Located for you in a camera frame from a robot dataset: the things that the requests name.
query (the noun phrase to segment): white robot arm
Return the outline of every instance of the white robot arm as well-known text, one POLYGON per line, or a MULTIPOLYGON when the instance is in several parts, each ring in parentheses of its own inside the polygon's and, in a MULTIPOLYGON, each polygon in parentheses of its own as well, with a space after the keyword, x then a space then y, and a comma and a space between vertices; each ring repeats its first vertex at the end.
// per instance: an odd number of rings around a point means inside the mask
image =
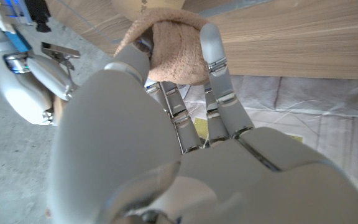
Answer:
POLYGON ((144 90, 150 45, 128 45, 65 108, 50 161, 55 223, 358 223, 358 191, 344 173, 254 128, 218 28, 206 24, 200 38, 211 147, 201 148, 174 84, 144 90))

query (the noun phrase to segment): concrete floor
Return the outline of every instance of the concrete floor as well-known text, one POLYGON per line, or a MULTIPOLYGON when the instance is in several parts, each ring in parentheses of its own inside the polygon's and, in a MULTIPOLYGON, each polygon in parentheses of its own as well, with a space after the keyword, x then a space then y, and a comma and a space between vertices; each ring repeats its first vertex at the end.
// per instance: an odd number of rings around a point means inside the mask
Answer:
MULTIPOLYGON (((47 34, 36 32, 35 27, 19 30, 38 54, 41 41, 79 50, 81 58, 71 60, 77 84, 111 61, 111 57, 57 21, 51 19, 48 24, 52 32, 47 34)), ((52 223, 45 217, 45 192, 55 129, 28 123, 0 95, 0 223, 52 223)))

